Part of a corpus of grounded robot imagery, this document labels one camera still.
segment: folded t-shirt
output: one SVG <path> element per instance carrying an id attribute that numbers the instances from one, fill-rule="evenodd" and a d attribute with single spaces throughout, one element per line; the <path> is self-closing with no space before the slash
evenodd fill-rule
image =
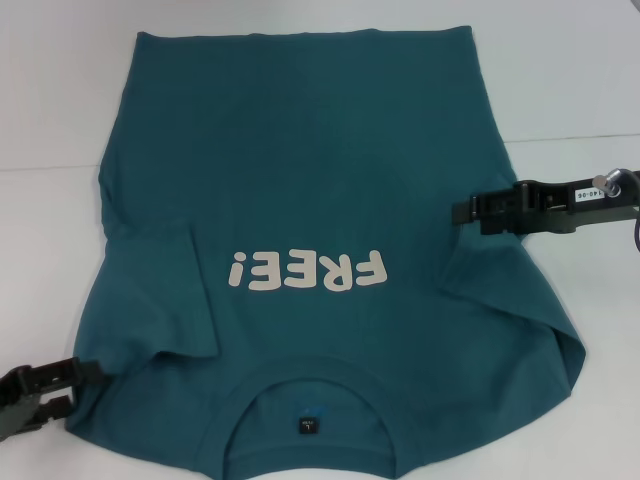
<path id="1" fill-rule="evenodd" d="M 570 395 L 584 349 L 511 234 L 471 29 L 138 36 L 101 170 L 106 256 L 68 428 L 243 480 L 396 478 Z"/>

